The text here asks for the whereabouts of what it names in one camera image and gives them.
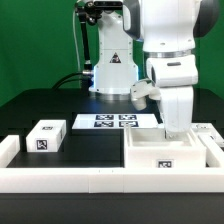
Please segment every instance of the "robot emblem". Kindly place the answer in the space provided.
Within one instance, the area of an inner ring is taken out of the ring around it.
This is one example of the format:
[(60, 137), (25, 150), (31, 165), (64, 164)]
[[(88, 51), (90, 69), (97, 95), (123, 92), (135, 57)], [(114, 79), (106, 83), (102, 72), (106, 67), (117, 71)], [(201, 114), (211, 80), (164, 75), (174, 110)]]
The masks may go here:
[(110, 60), (110, 63), (121, 63), (120, 58), (118, 57), (118, 54), (115, 52), (114, 56)]

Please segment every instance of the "white block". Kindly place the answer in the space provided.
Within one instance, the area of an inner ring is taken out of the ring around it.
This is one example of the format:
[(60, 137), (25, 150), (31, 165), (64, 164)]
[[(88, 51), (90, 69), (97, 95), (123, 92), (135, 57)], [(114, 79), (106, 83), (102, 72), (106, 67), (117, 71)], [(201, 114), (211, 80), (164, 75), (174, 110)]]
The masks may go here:
[(192, 130), (166, 139), (164, 129), (124, 129), (125, 168), (203, 168), (206, 147)]
[(40, 120), (26, 137), (27, 152), (57, 152), (65, 134), (65, 120)]
[(19, 150), (19, 136), (8, 135), (0, 144), (0, 168), (6, 168)]

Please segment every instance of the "white cable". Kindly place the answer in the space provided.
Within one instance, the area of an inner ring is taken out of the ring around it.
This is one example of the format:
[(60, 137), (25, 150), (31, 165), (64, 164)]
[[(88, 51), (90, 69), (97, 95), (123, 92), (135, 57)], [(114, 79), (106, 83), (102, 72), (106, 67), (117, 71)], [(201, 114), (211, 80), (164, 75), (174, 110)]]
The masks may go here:
[(75, 19), (76, 19), (75, 8), (73, 10), (73, 16), (72, 17), (73, 17), (72, 18), (72, 22), (73, 22), (73, 35), (74, 35), (74, 41), (75, 41), (75, 49), (76, 49), (76, 57), (77, 57), (78, 71), (81, 71), (80, 55), (79, 55), (78, 42), (77, 42), (77, 36), (76, 36), (76, 26), (75, 26)]

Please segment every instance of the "black label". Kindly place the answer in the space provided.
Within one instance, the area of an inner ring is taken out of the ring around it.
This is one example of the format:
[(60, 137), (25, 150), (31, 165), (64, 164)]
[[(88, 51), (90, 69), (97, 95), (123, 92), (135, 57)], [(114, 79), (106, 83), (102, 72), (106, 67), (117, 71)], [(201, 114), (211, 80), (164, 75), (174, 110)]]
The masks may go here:
[(173, 168), (173, 160), (159, 160), (158, 168)]
[(36, 140), (37, 150), (47, 150), (47, 140)]

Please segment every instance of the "cable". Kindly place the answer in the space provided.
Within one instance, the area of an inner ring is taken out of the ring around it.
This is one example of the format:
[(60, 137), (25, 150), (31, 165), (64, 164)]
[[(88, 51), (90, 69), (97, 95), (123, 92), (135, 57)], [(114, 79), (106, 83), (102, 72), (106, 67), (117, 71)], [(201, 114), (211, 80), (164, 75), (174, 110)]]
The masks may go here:
[(62, 82), (64, 82), (66, 79), (69, 79), (69, 78), (71, 78), (71, 77), (73, 77), (73, 76), (78, 76), (78, 75), (82, 75), (82, 72), (76, 72), (76, 73), (71, 73), (71, 74), (69, 74), (69, 75), (66, 75), (65, 77), (63, 77), (63, 78), (61, 78), (59, 81), (57, 81), (57, 82), (53, 85), (52, 89), (57, 89), (58, 85), (60, 86), (60, 84), (61, 84)]
[(64, 85), (65, 83), (68, 82), (75, 82), (75, 81), (82, 81), (83, 79), (69, 79), (69, 80), (65, 80), (63, 82), (61, 82), (60, 84), (58, 84), (54, 89), (59, 89), (60, 86)]
[(77, 57), (78, 71), (80, 71), (81, 70), (81, 66), (80, 66), (80, 55), (79, 55), (78, 41), (77, 41), (77, 36), (76, 36), (75, 21), (76, 21), (76, 13), (75, 13), (75, 8), (74, 8), (73, 9), (73, 16), (72, 16), (73, 35), (74, 35), (74, 41), (75, 41), (75, 49), (76, 49), (76, 57)]

